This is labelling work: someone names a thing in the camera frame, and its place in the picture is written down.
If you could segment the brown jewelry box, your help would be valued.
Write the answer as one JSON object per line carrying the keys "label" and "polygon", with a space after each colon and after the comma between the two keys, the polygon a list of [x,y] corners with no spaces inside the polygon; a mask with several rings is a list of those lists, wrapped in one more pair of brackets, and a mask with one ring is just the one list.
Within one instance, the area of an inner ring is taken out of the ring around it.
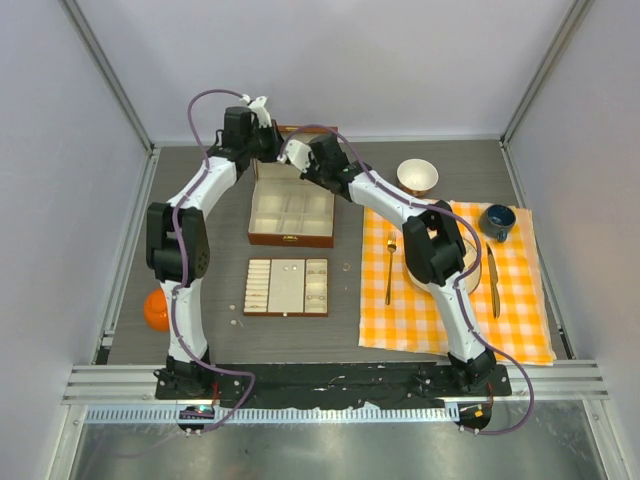
{"label": "brown jewelry box", "polygon": [[252,245],[332,248],[335,197],[292,166],[253,162]]}

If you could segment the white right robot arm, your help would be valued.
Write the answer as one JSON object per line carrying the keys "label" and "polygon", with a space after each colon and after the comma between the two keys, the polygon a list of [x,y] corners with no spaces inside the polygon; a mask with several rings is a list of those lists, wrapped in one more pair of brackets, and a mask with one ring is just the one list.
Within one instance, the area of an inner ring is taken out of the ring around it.
{"label": "white right robot arm", "polygon": [[459,227],[473,228],[444,201],[421,202],[382,178],[361,159],[351,162],[334,132],[305,144],[290,141],[283,160],[300,177],[336,196],[366,207],[402,234],[406,268],[415,285],[434,299],[448,341],[451,380],[472,395],[496,366],[495,354],[479,333],[466,289],[466,247]]}

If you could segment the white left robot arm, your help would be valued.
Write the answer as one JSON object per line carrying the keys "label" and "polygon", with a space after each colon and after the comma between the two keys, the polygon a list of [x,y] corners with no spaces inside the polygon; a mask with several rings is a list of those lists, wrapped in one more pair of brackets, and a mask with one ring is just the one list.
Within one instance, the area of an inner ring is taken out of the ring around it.
{"label": "white left robot arm", "polygon": [[165,396],[200,399],[212,389],[215,374],[201,313],[202,278],[211,260],[206,219],[252,161],[276,160],[283,139],[266,101],[259,96],[228,107],[214,144],[201,147],[197,173],[170,200],[147,209],[146,263],[165,295],[169,321],[166,366],[156,373]]}

